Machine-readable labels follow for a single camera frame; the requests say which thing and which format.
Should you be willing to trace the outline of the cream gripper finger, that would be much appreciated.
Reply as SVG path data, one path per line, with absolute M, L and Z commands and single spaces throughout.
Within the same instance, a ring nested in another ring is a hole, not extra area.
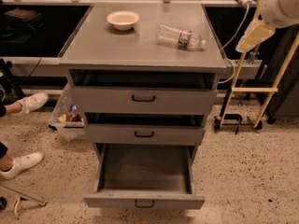
M 235 48 L 240 53 L 254 49 L 257 45 L 270 38 L 276 29 L 264 21 L 253 19 Z

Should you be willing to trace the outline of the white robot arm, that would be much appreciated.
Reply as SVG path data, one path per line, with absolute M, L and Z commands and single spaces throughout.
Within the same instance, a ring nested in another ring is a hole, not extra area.
M 260 20 L 253 19 L 235 50 L 244 53 L 270 38 L 276 29 L 299 23 L 299 0 L 262 0 Z

